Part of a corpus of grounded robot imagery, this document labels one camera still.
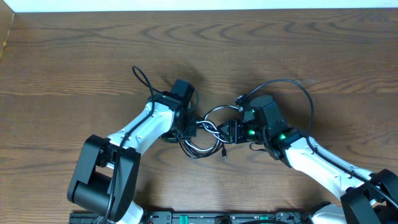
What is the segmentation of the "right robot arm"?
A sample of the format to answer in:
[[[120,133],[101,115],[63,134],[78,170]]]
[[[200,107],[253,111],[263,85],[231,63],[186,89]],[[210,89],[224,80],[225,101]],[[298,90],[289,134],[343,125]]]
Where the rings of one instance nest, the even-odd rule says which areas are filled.
[[[307,133],[293,128],[269,96],[240,103],[242,119],[218,126],[232,144],[262,144],[276,161],[307,174],[337,197],[341,205],[322,205],[310,223],[397,223],[397,175],[372,172],[339,158]]]

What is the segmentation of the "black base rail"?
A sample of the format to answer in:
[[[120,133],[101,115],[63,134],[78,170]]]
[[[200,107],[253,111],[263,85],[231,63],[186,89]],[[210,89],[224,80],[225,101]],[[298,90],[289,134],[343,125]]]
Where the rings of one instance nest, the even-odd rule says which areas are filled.
[[[183,213],[146,212],[138,224],[196,224],[196,223],[312,223],[311,218],[300,212],[277,213]]]

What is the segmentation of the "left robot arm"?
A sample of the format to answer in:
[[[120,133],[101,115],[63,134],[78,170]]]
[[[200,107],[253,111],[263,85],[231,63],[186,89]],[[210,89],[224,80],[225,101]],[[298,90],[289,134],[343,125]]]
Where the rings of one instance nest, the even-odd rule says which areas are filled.
[[[105,223],[140,223],[144,210],[133,201],[141,156],[156,139],[177,143],[196,135],[190,100],[194,87],[176,80],[170,91],[152,93],[144,110],[106,138],[83,144],[68,201],[99,215]]]

